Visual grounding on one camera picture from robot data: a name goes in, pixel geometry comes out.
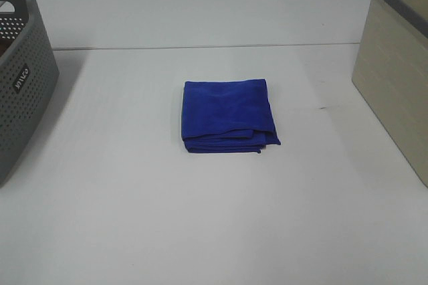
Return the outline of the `beige plastic basket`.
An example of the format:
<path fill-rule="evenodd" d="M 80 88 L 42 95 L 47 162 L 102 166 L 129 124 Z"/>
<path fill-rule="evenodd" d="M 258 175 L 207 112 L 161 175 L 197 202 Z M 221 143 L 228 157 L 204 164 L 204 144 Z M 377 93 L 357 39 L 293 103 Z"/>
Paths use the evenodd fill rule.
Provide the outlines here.
<path fill-rule="evenodd" d="M 427 0 L 370 0 L 352 83 L 427 184 Z"/>

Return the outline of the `grey perforated plastic basket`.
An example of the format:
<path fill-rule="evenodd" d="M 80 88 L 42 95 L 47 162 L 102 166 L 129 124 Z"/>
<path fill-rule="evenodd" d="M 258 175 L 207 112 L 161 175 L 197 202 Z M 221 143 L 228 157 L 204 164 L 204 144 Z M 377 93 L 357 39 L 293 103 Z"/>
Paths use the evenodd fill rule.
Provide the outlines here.
<path fill-rule="evenodd" d="M 37 0 L 1 0 L 1 182 L 31 140 L 55 90 L 59 70 Z"/>

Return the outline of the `folded blue towel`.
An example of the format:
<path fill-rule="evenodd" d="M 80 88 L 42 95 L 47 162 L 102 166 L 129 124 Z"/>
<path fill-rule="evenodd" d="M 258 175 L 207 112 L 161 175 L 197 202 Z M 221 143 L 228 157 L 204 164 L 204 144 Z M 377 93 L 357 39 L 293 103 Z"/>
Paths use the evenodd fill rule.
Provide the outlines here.
<path fill-rule="evenodd" d="M 280 145 L 266 81 L 185 82 L 181 137 L 190 153 L 260 153 Z"/>

